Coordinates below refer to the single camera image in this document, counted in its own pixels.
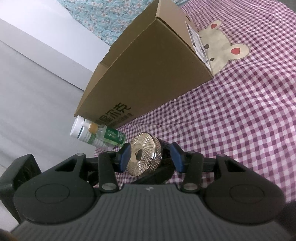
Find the green dropper bottle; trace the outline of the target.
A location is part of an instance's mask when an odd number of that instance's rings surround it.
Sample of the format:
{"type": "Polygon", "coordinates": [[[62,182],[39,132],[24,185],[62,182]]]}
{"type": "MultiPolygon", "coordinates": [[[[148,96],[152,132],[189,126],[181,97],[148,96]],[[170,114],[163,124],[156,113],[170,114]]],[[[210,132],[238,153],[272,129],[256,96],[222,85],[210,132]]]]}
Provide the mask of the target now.
{"type": "Polygon", "coordinates": [[[86,121],[81,122],[81,126],[87,130],[86,143],[99,149],[111,151],[116,147],[122,147],[126,141],[126,135],[118,130],[106,125],[86,121]]]}

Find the gold lid cosmetic jar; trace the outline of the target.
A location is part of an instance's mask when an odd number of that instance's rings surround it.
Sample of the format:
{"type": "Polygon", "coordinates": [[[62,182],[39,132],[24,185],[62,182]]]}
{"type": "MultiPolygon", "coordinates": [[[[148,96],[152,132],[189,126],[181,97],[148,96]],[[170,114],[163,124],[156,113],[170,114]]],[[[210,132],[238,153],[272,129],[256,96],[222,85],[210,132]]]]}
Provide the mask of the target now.
{"type": "Polygon", "coordinates": [[[142,132],[130,142],[132,153],[126,171],[133,177],[144,177],[157,169],[174,166],[170,144],[150,133],[142,132]]]}

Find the white supplement bottle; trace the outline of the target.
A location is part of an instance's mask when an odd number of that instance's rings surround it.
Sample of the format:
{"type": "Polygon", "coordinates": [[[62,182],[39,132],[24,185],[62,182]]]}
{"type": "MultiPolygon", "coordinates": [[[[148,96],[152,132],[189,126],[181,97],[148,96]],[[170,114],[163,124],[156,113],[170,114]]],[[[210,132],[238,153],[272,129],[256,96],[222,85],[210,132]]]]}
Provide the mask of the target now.
{"type": "Polygon", "coordinates": [[[75,118],[74,124],[73,124],[73,126],[71,128],[71,132],[70,132],[71,137],[74,137],[84,143],[90,144],[90,145],[95,146],[96,148],[99,148],[104,151],[112,151],[115,148],[114,145],[98,139],[95,134],[91,134],[88,131],[88,128],[85,128],[81,124],[83,121],[90,123],[89,120],[87,120],[79,115],[75,118]]]}

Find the purple checkered tablecloth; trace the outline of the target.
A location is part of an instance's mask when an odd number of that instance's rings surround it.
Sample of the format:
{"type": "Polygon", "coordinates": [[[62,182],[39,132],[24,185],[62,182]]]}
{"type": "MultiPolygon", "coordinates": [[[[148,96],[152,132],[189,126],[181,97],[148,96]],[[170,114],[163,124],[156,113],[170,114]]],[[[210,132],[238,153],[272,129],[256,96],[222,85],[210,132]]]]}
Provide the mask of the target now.
{"type": "Polygon", "coordinates": [[[295,200],[295,12],[279,1],[189,1],[197,29],[215,20],[248,56],[120,130],[151,133],[207,157],[226,154],[295,200]]]}

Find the large cardboard box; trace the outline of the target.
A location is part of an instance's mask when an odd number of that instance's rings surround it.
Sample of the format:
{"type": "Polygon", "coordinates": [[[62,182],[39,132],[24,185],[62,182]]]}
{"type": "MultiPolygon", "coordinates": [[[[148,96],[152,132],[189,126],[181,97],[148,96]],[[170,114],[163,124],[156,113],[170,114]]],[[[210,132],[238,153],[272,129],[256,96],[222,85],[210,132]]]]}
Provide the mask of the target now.
{"type": "Polygon", "coordinates": [[[117,128],[213,77],[194,23],[153,1],[98,64],[75,115],[117,128]]]}

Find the bear patch applique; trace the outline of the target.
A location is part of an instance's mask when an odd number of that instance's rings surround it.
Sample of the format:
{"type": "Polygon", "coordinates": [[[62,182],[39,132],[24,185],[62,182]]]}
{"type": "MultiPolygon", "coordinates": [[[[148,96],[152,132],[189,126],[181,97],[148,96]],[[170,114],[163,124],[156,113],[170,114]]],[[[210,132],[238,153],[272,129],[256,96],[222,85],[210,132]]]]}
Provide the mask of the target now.
{"type": "Polygon", "coordinates": [[[229,38],[219,29],[221,24],[221,21],[216,20],[198,32],[213,75],[229,61],[242,59],[250,53],[250,48],[246,45],[231,44],[229,38]]]}

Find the teal floral hanging cloth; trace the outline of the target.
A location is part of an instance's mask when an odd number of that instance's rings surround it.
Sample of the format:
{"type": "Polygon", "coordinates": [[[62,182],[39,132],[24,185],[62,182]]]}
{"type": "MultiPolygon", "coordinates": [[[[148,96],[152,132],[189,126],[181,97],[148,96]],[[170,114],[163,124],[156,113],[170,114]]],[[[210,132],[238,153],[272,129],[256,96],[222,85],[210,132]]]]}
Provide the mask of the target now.
{"type": "Polygon", "coordinates": [[[133,21],[152,1],[58,1],[68,13],[109,45],[129,46],[154,21],[158,4],[144,14],[144,19],[133,21]]]}

